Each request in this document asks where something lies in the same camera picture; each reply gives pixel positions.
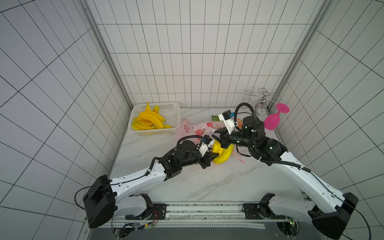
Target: marble tabletop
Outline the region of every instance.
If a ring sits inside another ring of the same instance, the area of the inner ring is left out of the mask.
[[[180,119],[189,119],[191,124],[200,124],[211,121],[211,115],[218,115],[226,110],[228,109],[180,109]],[[238,118],[245,116],[247,114],[239,114]],[[268,137],[277,139],[273,131],[265,131]],[[163,156],[176,142],[174,134],[138,136],[127,132],[110,177],[125,176],[149,167],[153,157]],[[247,153],[245,147],[239,150]],[[242,163],[232,155],[222,164],[212,163],[209,170],[202,169],[199,165],[184,167],[180,175],[143,193],[147,193],[153,202],[252,202],[260,201],[268,192],[302,200],[300,189],[282,173],[252,157],[244,159],[245,163]]]

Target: white plastic basket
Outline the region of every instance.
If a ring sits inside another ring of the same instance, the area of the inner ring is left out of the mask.
[[[164,129],[150,129],[150,130],[135,130],[132,127],[133,119],[138,117],[139,113],[145,110],[147,106],[144,104],[137,104],[133,107],[131,116],[129,117],[128,131],[136,133],[137,135],[152,135],[160,133],[174,133],[180,126],[180,105],[177,102],[169,103],[150,103],[149,107],[153,109],[154,106],[159,106],[159,114],[165,118],[165,124],[173,128]]]

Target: banana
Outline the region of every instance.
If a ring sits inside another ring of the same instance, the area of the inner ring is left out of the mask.
[[[218,141],[214,142],[214,145],[212,146],[212,152],[219,153],[220,150],[220,143]]]
[[[135,130],[137,130],[137,131],[138,131],[138,130],[142,130],[142,129],[136,127],[136,125],[133,125],[133,124],[132,124],[132,127],[133,127],[133,129],[135,129]]]
[[[156,106],[153,107],[152,112],[159,113],[159,110],[160,110],[159,106],[156,105]]]
[[[158,119],[157,117],[154,117],[154,116],[148,116],[146,114],[138,117],[139,120],[148,120],[150,122],[152,122],[153,124],[155,124],[155,126],[159,129],[162,129],[164,128],[164,124],[161,122],[160,119]]]
[[[220,147],[219,151],[218,151],[218,155],[221,156],[224,152],[225,148],[222,148]]]
[[[146,111],[150,111],[151,110],[151,108],[149,107],[149,102],[147,102],[147,106],[145,107],[145,110]]]
[[[140,124],[141,126],[145,126],[145,127],[151,127],[153,126],[153,123],[148,121],[148,120],[137,120],[135,121],[136,123]]]
[[[142,130],[149,130],[149,129],[154,129],[155,128],[154,126],[153,127],[142,126],[142,125],[140,125],[140,124],[138,124],[136,122],[132,122],[132,125],[135,125],[137,128],[140,128]]]
[[[228,158],[231,156],[232,154],[232,151],[233,151],[233,144],[231,144],[227,149],[223,149],[223,152],[218,156],[216,157],[213,162],[216,163],[216,164],[220,164],[220,163],[223,163],[225,162],[226,160],[228,160]]]
[[[164,119],[164,117],[161,116],[160,114],[155,113],[155,112],[153,112],[153,111],[147,111],[147,110],[145,110],[145,111],[139,113],[138,118],[140,118],[141,115],[143,115],[143,114],[147,114],[147,113],[148,113],[148,114],[152,114],[152,115],[158,117],[158,119],[160,119],[162,122],[165,122],[165,121],[166,121],[166,120]]]

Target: white tile wall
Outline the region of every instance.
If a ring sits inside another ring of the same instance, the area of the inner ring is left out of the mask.
[[[383,5],[334,1],[283,89],[291,112],[281,116],[278,126],[304,164],[332,186],[358,196],[372,239],[384,232]],[[305,114],[293,119],[301,105]],[[368,237],[356,213],[347,232],[352,239]]]
[[[75,240],[74,193],[108,173],[128,103],[78,0],[7,0],[0,12],[0,232]]]
[[[133,104],[215,107],[275,91],[322,1],[87,2]]]

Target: pink plastic bag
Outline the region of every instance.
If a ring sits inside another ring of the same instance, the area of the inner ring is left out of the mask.
[[[176,142],[186,136],[191,136],[191,135],[208,135],[212,136],[212,134],[219,128],[225,127],[224,122],[207,122],[207,123],[200,123],[198,125],[193,125],[189,123],[188,119],[183,119],[182,122],[180,123],[180,127],[176,130],[175,132],[175,137],[176,137]],[[188,140],[191,140],[195,144],[200,143],[199,138],[190,138]],[[233,149],[233,155],[237,158],[242,163],[245,163],[244,157],[237,155],[235,149]]]
[[[216,131],[215,128],[212,128],[208,126],[206,123],[200,123],[198,125],[190,124],[188,119],[183,119],[180,123],[180,127],[175,132],[176,142],[186,136],[191,135],[208,135],[212,136],[212,134]],[[195,144],[200,143],[200,139],[198,138],[191,138],[189,139]]]

